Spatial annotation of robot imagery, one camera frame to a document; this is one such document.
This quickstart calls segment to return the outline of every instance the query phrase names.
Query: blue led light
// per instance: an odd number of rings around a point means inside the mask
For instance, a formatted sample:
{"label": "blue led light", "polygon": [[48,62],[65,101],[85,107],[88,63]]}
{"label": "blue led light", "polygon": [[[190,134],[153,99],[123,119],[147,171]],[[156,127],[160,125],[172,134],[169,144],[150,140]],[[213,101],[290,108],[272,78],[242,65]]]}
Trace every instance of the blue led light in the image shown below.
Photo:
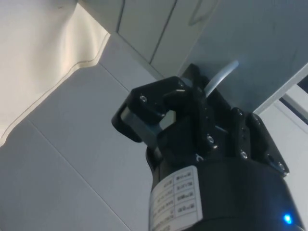
{"label": "blue led light", "polygon": [[290,214],[284,215],[283,219],[284,219],[285,223],[287,223],[289,225],[292,224],[292,218],[291,218]]}

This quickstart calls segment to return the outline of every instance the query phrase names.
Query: white cabinet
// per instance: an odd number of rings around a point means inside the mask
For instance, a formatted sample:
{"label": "white cabinet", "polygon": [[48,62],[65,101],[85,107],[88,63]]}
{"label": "white cabinet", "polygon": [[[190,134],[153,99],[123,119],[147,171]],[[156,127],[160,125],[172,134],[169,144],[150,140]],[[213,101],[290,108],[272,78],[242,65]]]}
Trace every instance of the white cabinet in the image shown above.
{"label": "white cabinet", "polygon": [[175,0],[126,0],[119,34],[145,60],[151,60]]}
{"label": "white cabinet", "polygon": [[124,0],[81,0],[79,3],[109,33],[117,30]]}
{"label": "white cabinet", "polygon": [[[199,14],[207,15],[200,22],[202,31],[198,23],[188,26],[199,2]],[[216,7],[201,9],[210,2],[178,0],[151,63],[163,76],[180,75],[193,63],[212,78],[238,60],[218,90],[232,106],[254,111],[282,86],[284,92],[271,102],[308,74],[306,68],[297,75],[308,63],[307,1],[220,0],[212,2]]]}
{"label": "white cabinet", "polygon": [[151,65],[164,77],[177,75],[219,0],[178,0]]}

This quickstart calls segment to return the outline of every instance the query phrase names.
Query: robot arm end effector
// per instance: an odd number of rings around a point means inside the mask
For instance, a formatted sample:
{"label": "robot arm end effector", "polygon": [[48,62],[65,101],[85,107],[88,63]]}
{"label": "robot arm end effector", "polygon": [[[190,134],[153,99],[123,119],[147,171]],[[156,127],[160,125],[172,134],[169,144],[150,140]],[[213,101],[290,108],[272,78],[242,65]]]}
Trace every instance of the robot arm end effector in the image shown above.
{"label": "robot arm end effector", "polygon": [[[261,118],[231,108],[212,84],[191,64],[181,78],[133,89],[113,117],[120,133],[148,146],[152,194],[162,180],[194,166],[202,218],[186,230],[303,230],[283,180],[288,166]],[[162,129],[170,110],[175,121]],[[176,226],[155,222],[150,217],[152,231]]]}

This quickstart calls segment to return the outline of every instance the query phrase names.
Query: fabric edge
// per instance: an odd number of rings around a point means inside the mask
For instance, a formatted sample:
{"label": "fabric edge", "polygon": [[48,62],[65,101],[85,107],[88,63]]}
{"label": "fabric edge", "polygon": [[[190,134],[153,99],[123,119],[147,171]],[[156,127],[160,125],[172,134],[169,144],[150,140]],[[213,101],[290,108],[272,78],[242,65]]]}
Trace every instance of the fabric edge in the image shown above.
{"label": "fabric edge", "polygon": [[89,61],[82,61],[79,63],[76,63],[71,67],[71,69],[68,71],[68,73],[60,79],[58,83],[56,83],[52,88],[50,88],[48,91],[46,91],[39,99],[37,99],[33,104],[31,104],[19,117],[16,118],[5,130],[3,135],[0,137],[0,147],[5,144],[5,141],[11,131],[16,127],[23,119],[25,119],[38,105],[40,105],[54,90],[57,89],[58,86],[60,86],[65,80],[67,80],[75,71],[85,68],[85,67],[92,67],[98,64],[103,50],[105,49],[107,42],[110,38],[110,34],[107,33],[104,36],[104,39],[102,41],[101,47],[98,50],[98,53],[96,54],[95,58]]}

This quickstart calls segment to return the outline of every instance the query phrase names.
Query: black cylindrical body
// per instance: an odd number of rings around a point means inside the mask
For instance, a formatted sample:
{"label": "black cylindrical body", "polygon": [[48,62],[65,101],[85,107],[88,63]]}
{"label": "black cylindrical body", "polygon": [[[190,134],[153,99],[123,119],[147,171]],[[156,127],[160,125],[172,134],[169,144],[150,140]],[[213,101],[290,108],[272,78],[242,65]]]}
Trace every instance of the black cylindrical body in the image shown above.
{"label": "black cylindrical body", "polygon": [[[284,179],[269,166],[236,158],[203,161],[195,166],[203,219],[186,230],[304,230]],[[153,171],[153,188],[179,169],[166,161],[160,163]],[[292,218],[289,224],[285,214]]]}

